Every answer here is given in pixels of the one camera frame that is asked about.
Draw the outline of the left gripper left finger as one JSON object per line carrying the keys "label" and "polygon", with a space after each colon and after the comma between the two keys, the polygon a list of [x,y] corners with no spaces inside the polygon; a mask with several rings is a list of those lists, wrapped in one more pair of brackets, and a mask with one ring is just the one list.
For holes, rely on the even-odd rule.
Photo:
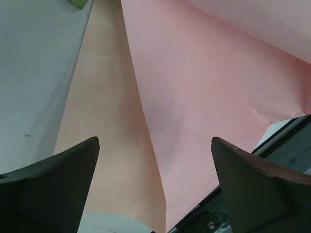
{"label": "left gripper left finger", "polygon": [[99,156],[91,137],[0,176],[2,233],[76,233]]}

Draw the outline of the pink wrapping paper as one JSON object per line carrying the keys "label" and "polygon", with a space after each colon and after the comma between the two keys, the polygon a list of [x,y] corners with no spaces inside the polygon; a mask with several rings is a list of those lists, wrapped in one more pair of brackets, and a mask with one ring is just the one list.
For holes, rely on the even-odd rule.
{"label": "pink wrapping paper", "polygon": [[96,0],[54,151],[98,137],[85,211],[163,233],[218,185],[213,137],[310,112],[310,1]]}

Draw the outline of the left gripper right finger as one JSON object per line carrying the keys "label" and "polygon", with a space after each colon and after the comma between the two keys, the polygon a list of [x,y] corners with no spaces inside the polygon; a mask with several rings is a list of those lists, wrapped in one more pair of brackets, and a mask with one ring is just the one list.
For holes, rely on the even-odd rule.
{"label": "left gripper right finger", "polygon": [[309,233],[311,177],[250,154],[219,137],[211,142],[235,233]]}

